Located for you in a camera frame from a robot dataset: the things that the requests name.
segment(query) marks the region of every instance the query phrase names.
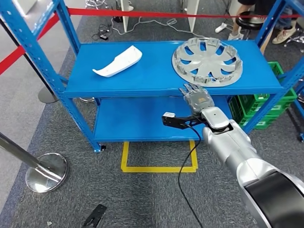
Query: jeans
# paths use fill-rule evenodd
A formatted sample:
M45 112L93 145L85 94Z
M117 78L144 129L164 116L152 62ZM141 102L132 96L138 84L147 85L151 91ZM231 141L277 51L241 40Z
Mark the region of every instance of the jeans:
M298 0L299 3L302 3L304 5L304 0ZM283 10L282 15L293 15L293 13L296 14L296 11L293 11L292 7L290 6L287 6ZM296 18L279 18L275 25L275 28L277 29L289 29L291 27L291 21L292 20L296 20Z

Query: red barrier rope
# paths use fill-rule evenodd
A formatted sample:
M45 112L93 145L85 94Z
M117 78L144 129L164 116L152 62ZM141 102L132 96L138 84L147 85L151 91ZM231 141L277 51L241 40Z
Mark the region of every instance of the red barrier rope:
M238 16L230 15L218 15L218 14L184 14L184 13L163 13L163 12L146 12L146 11L120 11L120 10L108 10L108 9L77 9L77 8L68 8L70 15L81 15L81 16L111 16L111 17L148 17L148 18L236 18ZM252 18L253 15L242 16L242 18ZM266 18L267 15L261 15L259 17ZM281 18L297 18L300 17L299 14L293 15L281 15ZM40 39L54 24L59 21L58 15L55 13L44 29L38 36ZM19 46L16 50L7 56L5 59L0 62L0 75L16 62L17 59L24 55L26 51Z
M70 15L81 16L112 16L112 17L147 17L147 18L237 18L238 16L230 15L218 15L218 14L184 14L184 13L163 13L163 12L146 12L146 11L120 11L112 9L77 9L68 8ZM301 15L281 15L281 18L298 18ZM256 17L253 15L242 16L242 18ZM261 15L259 17L266 18L267 15Z
M54 14L51 18L50 18L48 23L45 26L44 29L38 36L38 39L41 38L54 24L59 21L59 17L57 14ZM8 68L16 62L20 57L24 55L26 51L22 46L18 46L12 53L7 56L5 59L0 62L0 75L3 72L6 71Z

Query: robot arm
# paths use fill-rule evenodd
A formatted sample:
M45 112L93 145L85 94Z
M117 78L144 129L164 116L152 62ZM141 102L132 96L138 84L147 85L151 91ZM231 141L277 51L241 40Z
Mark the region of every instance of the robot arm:
M304 226L304 183L263 160L248 135L215 107L207 90L185 86L188 91L181 91L193 116L177 118L165 113L164 125L186 129L187 125L205 124L204 140L235 178L241 200L259 227Z

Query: person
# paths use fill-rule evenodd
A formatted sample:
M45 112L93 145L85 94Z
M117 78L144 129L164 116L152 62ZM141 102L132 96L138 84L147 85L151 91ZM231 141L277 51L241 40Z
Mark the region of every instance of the person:
M236 15L248 11L253 5L256 4L256 0L238 0L238 2L241 5L238 10ZM240 33L239 26L237 23L234 22L232 31L229 34L228 40L242 39L243 37L244 34Z
M242 12L245 12L249 10L253 5L255 5L254 12L256 15L268 15L272 6L275 4L275 0L238 0L241 6L238 10L237 15L241 14ZM273 29L272 29L269 35L265 39L263 45L260 47L260 51L264 54L265 49L267 44L269 42ZM239 26L237 23L233 24L232 31L228 37L228 40L233 39L242 39L243 34L240 33Z
M301 4L304 4L304 0L298 0ZM296 12L294 12L293 8L290 6L287 6L284 11L283 14L285 15L293 15ZM291 37L296 31L297 18L279 18L275 25L275 28L280 30L280 32L272 40L273 44L281 44L287 39Z

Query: yellow tape square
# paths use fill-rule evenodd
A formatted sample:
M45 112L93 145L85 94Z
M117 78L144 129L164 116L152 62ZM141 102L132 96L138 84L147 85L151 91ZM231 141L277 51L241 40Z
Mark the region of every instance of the yellow tape square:
M195 141L190 140L190 150L195 146ZM122 172L154 172L154 173L178 173L180 170L180 167L153 167L153 166L127 166L127 155L129 154L129 142L124 142L123 153L121 157L121 170ZM196 156L196 149L194 149L191 153L191 162L192 166L183 167L181 172L196 172L198 166L198 157Z

